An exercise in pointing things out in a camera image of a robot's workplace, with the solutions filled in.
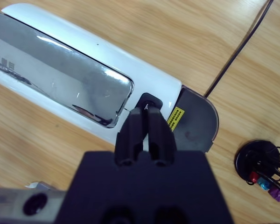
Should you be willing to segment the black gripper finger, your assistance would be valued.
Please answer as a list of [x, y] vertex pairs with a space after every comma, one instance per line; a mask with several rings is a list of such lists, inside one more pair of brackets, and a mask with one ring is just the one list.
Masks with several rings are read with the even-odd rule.
[[148, 135], [148, 151], [154, 163], [160, 167], [173, 164], [176, 152], [175, 137], [158, 108], [147, 109], [144, 128]]
[[115, 144], [115, 163], [117, 166], [131, 166], [143, 151], [143, 116], [140, 108], [130, 111]]

